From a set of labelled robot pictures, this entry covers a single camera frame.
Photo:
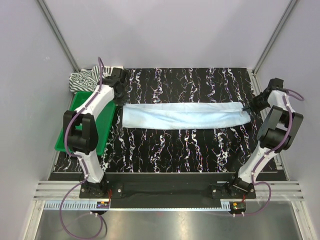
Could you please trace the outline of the striped green white towel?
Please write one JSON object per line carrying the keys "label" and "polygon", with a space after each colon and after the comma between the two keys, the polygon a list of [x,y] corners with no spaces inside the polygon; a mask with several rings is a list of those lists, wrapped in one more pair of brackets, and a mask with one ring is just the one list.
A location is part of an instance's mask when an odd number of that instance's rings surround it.
{"label": "striped green white towel", "polygon": [[102,69],[99,65],[94,66],[92,69],[82,69],[80,72],[73,72],[69,77],[69,90],[72,93],[77,92],[94,92],[100,85],[102,77],[102,86],[104,78],[111,75],[113,66],[103,66]]}

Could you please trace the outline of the light blue towel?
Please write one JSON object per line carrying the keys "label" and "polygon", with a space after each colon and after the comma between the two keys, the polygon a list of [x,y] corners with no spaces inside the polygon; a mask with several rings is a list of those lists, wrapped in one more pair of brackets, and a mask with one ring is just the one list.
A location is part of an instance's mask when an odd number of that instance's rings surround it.
{"label": "light blue towel", "polygon": [[130,129],[224,129],[250,121],[240,102],[126,104],[122,113],[122,126]]}

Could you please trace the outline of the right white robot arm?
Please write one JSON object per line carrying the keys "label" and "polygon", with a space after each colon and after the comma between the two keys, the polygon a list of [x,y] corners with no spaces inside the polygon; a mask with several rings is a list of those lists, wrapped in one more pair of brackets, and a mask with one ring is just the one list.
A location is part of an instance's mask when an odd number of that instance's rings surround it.
{"label": "right white robot arm", "polygon": [[253,192],[255,181],[265,165],[292,145],[304,116],[293,109],[290,97],[304,100],[297,92],[284,88],[282,79],[272,78],[267,88],[243,108],[252,114],[266,108],[270,110],[258,131],[255,150],[226,187],[230,197],[241,198]]}

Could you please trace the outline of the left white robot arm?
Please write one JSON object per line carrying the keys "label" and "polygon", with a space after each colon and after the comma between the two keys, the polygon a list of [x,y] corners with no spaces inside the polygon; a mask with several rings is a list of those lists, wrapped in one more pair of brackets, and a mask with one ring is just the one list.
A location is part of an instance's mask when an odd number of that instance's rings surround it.
{"label": "left white robot arm", "polygon": [[63,114],[65,151],[80,162],[84,182],[97,198],[103,198],[108,193],[107,184],[102,182],[104,171],[97,154],[97,118],[109,103],[124,101],[128,74],[128,70],[120,67],[113,67],[108,76],[101,74],[90,97],[75,110],[67,110]]}

